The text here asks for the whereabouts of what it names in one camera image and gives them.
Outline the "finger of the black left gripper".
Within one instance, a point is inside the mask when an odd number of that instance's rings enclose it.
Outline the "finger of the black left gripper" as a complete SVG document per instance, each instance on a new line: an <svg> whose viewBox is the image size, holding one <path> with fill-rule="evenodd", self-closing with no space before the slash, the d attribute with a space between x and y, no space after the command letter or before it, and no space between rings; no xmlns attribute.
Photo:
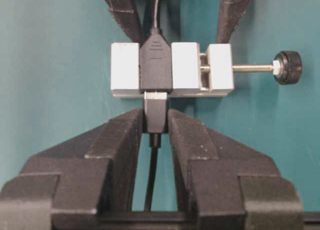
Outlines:
<svg viewBox="0 0 320 230"><path fill-rule="evenodd" d="M135 0L105 0L109 11L132 42L142 43L144 34Z"/></svg>
<svg viewBox="0 0 320 230"><path fill-rule="evenodd" d="M216 43L228 43L252 0L219 0Z"/></svg>

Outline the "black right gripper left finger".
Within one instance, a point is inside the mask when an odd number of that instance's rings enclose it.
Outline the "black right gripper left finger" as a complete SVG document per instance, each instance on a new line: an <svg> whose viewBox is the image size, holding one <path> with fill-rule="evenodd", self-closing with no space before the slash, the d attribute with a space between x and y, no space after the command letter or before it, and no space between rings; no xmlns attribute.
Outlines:
<svg viewBox="0 0 320 230"><path fill-rule="evenodd" d="M3 230L91 230L132 207L143 126L135 109L31 156L0 193Z"/></svg>

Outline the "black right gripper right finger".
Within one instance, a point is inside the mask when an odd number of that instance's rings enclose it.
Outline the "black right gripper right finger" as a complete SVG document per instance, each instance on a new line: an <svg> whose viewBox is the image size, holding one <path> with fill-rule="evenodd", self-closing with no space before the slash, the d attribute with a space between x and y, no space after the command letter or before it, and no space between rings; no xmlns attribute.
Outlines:
<svg viewBox="0 0 320 230"><path fill-rule="evenodd" d="M272 158L168 111L178 208L199 230L301 230L303 205Z"/></svg>

